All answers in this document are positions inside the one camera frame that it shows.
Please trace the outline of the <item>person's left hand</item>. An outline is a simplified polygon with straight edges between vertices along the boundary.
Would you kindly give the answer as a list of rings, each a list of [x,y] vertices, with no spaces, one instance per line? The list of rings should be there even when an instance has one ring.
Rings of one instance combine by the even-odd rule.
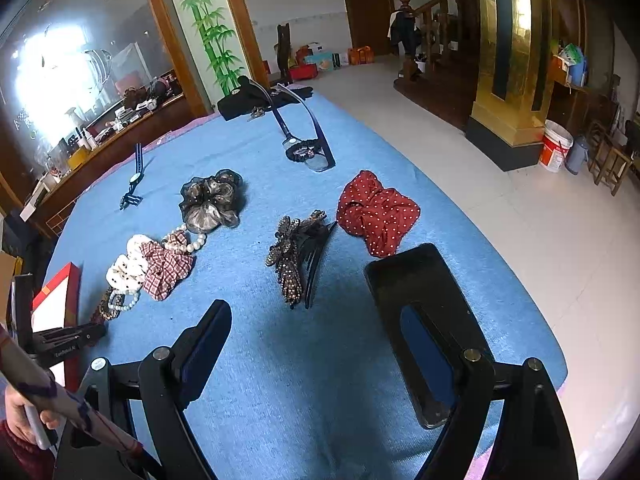
[[[32,431],[32,426],[30,426],[25,412],[26,406],[32,405],[29,400],[25,399],[24,396],[17,392],[11,385],[7,385],[6,393],[4,394],[4,404],[6,404],[6,423],[12,434],[25,442],[36,444],[36,436]],[[55,430],[61,423],[61,417],[51,411],[42,411],[40,413],[40,420],[41,423],[50,430]]]

